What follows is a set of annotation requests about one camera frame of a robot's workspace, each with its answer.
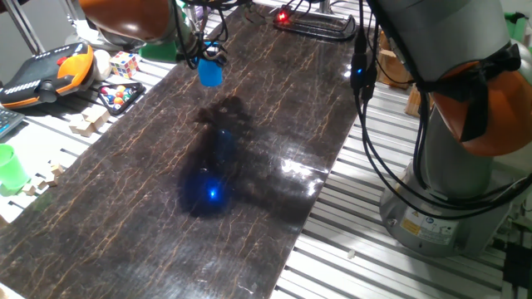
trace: green cup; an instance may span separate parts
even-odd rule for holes
[[[13,147],[0,145],[0,181],[3,187],[9,191],[18,191],[29,179]]]

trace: white ball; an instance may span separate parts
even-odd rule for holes
[[[96,60],[96,76],[97,81],[104,81],[111,74],[111,55],[104,50],[94,51],[94,59]]]

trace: robot base label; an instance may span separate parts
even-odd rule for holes
[[[401,227],[428,242],[447,245],[456,230],[457,221],[435,219],[407,208]]]

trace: dark wooden table top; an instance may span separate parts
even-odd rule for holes
[[[0,282],[26,298],[269,297],[355,118],[352,43],[227,23],[224,84],[177,66],[0,231]]]

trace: rubik's cube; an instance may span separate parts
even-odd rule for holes
[[[134,54],[120,51],[111,58],[111,67],[115,75],[130,79],[139,70],[139,63]]]

